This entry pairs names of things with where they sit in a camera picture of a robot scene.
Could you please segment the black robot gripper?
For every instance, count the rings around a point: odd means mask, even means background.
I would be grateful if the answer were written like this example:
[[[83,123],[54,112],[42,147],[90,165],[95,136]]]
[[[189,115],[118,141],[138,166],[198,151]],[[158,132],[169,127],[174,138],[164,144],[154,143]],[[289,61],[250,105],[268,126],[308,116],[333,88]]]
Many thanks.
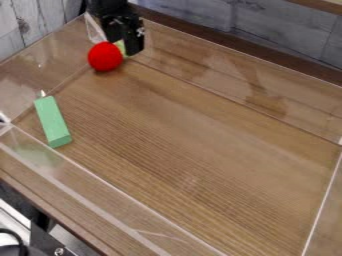
[[[138,54],[145,49],[145,23],[129,0],[85,1],[86,12],[99,19],[107,40],[115,43],[123,39],[126,54]]]

